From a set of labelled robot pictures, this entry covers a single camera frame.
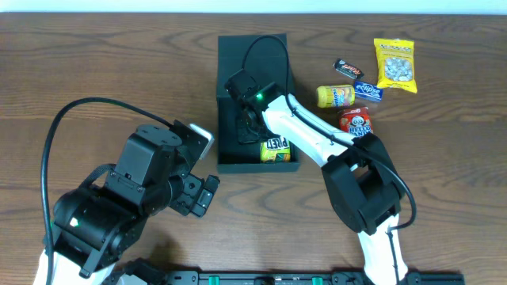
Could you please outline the green pretz box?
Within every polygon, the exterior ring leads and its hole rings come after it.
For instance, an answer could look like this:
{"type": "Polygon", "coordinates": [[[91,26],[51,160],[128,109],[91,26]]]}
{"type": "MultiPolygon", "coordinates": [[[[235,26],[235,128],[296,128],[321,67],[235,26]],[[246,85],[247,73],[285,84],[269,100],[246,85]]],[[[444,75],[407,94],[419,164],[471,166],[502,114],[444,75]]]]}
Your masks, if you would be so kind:
{"type": "Polygon", "coordinates": [[[290,162],[290,142],[283,136],[261,143],[260,160],[263,163],[290,162]]]}

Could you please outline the black gift box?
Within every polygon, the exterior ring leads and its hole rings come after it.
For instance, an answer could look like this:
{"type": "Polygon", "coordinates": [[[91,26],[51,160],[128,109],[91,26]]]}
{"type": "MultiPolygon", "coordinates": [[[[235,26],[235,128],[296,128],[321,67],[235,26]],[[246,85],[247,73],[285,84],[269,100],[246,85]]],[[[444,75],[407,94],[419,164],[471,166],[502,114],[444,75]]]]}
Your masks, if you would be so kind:
{"type": "Polygon", "coordinates": [[[240,144],[236,130],[239,111],[224,85],[240,69],[245,69],[262,87],[275,82],[295,92],[292,77],[287,77],[287,37],[273,36],[220,36],[218,38],[218,71],[216,100],[218,105],[218,161],[220,173],[288,173],[300,165],[299,149],[290,143],[291,161],[263,163],[260,160],[261,143],[240,144]]]}

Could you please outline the yellow snack bag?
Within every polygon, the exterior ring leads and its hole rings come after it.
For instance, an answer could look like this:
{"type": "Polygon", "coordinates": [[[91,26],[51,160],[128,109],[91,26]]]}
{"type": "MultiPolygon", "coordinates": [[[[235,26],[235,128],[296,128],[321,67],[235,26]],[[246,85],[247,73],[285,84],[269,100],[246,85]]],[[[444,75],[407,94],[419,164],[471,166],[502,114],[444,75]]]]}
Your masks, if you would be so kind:
{"type": "Polygon", "coordinates": [[[396,88],[417,93],[414,70],[414,42],[411,40],[375,38],[380,89],[396,88]]]}

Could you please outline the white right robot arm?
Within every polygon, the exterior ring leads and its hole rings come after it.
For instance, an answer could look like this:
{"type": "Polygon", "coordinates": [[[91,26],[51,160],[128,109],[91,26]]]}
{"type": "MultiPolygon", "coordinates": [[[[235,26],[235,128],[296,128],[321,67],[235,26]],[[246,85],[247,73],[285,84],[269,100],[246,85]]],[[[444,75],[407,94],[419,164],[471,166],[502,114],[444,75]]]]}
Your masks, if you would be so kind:
{"type": "Polygon", "coordinates": [[[381,140],[372,133],[342,131],[304,108],[280,85],[259,85],[241,69],[224,88],[237,106],[238,141],[263,143],[282,137],[321,169],[338,218],[360,239],[364,273],[374,284],[406,277],[398,239],[400,201],[410,191],[381,140]]]}

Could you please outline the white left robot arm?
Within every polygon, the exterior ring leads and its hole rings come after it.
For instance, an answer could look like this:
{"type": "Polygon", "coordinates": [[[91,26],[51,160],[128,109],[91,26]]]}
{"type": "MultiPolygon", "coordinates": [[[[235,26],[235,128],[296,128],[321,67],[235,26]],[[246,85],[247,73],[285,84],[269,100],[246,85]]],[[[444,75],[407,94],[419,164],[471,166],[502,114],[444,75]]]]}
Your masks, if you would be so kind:
{"type": "Polygon", "coordinates": [[[36,284],[100,284],[142,235],[147,220],[171,208],[205,215],[219,178],[191,173],[213,144],[212,133],[191,123],[140,125],[115,164],[99,165],[53,207],[52,253],[42,252],[36,284]]]}

